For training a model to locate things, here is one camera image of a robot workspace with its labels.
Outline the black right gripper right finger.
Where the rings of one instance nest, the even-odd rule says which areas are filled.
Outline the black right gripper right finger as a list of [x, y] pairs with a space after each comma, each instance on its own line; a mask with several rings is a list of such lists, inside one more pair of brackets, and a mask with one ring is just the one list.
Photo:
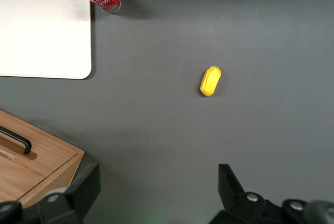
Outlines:
[[210, 223], [283, 223], [281, 208], [257, 193], [244, 191], [228, 164], [219, 165], [218, 192], [224, 210]]

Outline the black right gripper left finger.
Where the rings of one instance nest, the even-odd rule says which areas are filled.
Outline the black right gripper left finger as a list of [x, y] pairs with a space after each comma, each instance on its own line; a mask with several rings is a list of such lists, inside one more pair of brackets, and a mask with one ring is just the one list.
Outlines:
[[48, 192], [22, 210], [23, 223], [83, 223], [101, 191], [100, 167], [89, 164], [68, 188]]

